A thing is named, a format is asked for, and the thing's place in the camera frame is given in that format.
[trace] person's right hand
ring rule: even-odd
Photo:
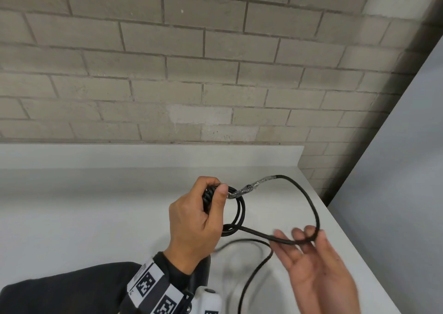
[[[292,237],[302,240],[314,233],[315,227],[308,225],[304,232],[292,230]],[[276,230],[274,236],[288,239]],[[320,230],[312,243],[295,245],[271,242],[271,248],[286,268],[297,305],[302,314],[360,314],[357,287],[351,274]]]

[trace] person's left hand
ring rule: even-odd
[[[203,211],[202,195],[207,186],[218,186],[209,215]],[[217,178],[201,176],[191,191],[169,206],[171,241],[163,252],[181,272],[190,275],[197,264],[210,255],[223,230],[223,210],[228,185]]]

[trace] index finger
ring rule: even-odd
[[[218,186],[220,185],[220,180],[211,176],[200,176],[197,178],[197,181],[192,186],[189,194],[193,196],[201,197],[205,192],[206,187],[208,186]]]

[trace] wrist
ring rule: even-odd
[[[196,259],[191,258],[190,255],[186,255],[186,253],[181,252],[180,250],[171,248],[171,246],[163,251],[163,255],[165,255],[172,265],[186,275],[191,275],[198,265]]]

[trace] finger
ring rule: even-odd
[[[341,258],[326,238],[324,230],[320,230],[318,233],[317,239],[315,240],[315,247],[326,267],[333,271],[341,268]]]
[[[211,210],[209,211],[209,217],[207,226],[220,230],[223,229],[223,210],[226,203],[226,197],[228,196],[228,185],[225,183],[218,186],[212,197]]]
[[[293,228],[291,234],[292,234],[292,237],[295,240],[306,239],[306,236],[305,236],[304,232],[300,228]],[[301,244],[300,245],[300,249],[302,249],[303,253],[313,253],[313,252],[315,252],[315,248],[313,247],[313,245],[311,243]]]
[[[220,184],[220,180],[210,176],[200,176],[196,180],[195,184],[192,186],[189,194],[193,196],[202,197],[205,192],[206,187],[208,186],[218,186]]]
[[[271,249],[275,252],[275,255],[280,260],[283,267],[289,271],[293,265],[292,259],[289,258],[286,252],[281,248],[280,244],[270,241],[269,245],[271,246]]]
[[[286,235],[281,230],[274,231],[274,236],[277,238],[288,240],[289,238],[286,237]],[[300,259],[302,256],[302,253],[295,245],[286,245],[286,244],[280,244],[280,247],[285,251],[285,253],[288,255],[289,258],[291,258],[292,262],[295,263]]]

